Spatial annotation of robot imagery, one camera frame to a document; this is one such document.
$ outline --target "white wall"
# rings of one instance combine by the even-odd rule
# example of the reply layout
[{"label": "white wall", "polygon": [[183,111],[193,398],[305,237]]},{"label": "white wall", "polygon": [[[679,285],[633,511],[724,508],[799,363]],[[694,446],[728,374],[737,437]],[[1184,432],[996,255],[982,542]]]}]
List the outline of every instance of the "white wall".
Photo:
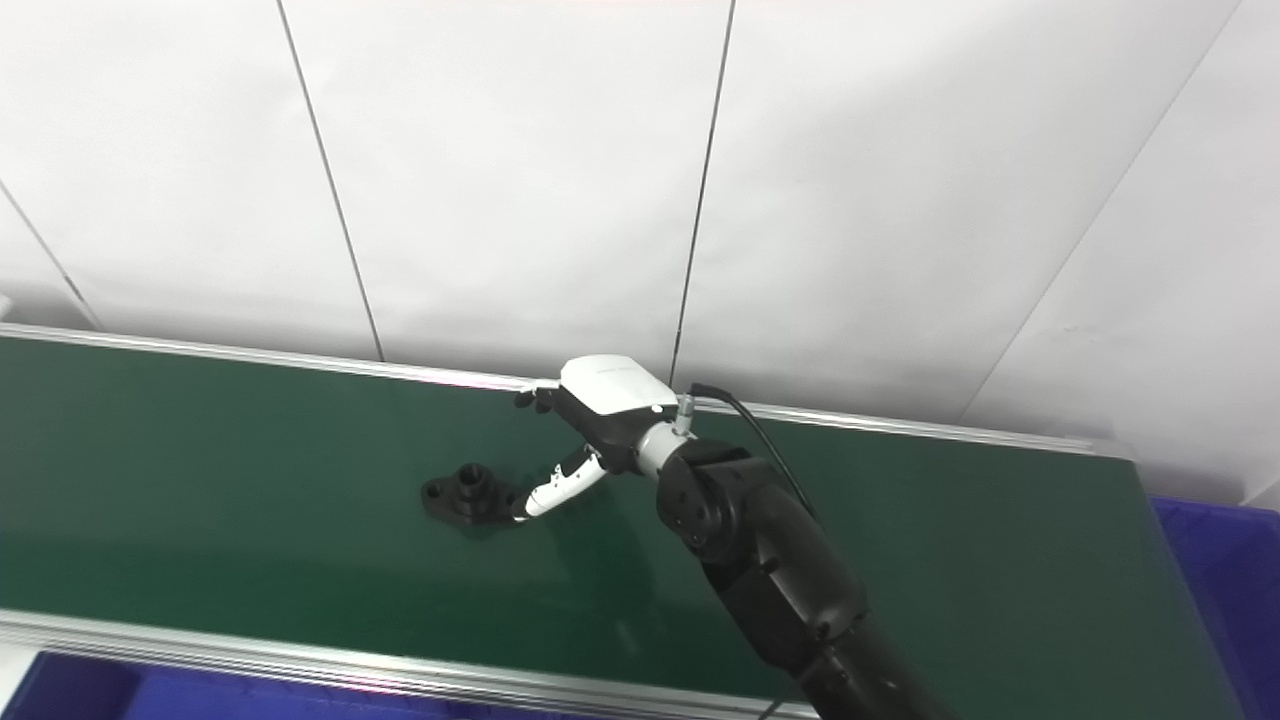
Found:
[{"label": "white wall", "polygon": [[1275,3],[739,0],[703,197],[728,12],[6,3],[0,293],[520,374],[666,375],[682,319],[681,382],[1108,437],[1153,489],[1271,502]]}]

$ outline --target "blue bin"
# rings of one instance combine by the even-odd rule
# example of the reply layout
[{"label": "blue bin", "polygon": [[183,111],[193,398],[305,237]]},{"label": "blue bin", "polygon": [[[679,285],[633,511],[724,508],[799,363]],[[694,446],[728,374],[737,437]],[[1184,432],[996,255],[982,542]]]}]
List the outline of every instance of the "blue bin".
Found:
[{"label": "blue bin", "polygon": [[586,719],[44,652],[0,720]]},{"label": "blue bin", "polygon": [[1151,502],[1245,716],[1280,720],[1280,515]]}]

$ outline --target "black robotic arm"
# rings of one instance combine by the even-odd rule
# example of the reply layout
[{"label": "black robotic arm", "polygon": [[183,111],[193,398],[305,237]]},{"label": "black robotic arm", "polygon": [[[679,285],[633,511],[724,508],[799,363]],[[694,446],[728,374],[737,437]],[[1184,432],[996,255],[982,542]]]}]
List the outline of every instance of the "black robotic arm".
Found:
[{"label": "black robotic arm", "polygon": [[433,480],[429,512],[520,523],[607,474],[646,475],[658,518],[701,562],[748,642],[824,720],[952,719],[876,626],[864,587],[783,475],[741,447],[696,438],[690,397],[630,357],[596,355],[571,360],[559,380],[531,383],[516,404],[554,411],[585,445],[529,492],[485,487],[497,480],[466,468]]}]

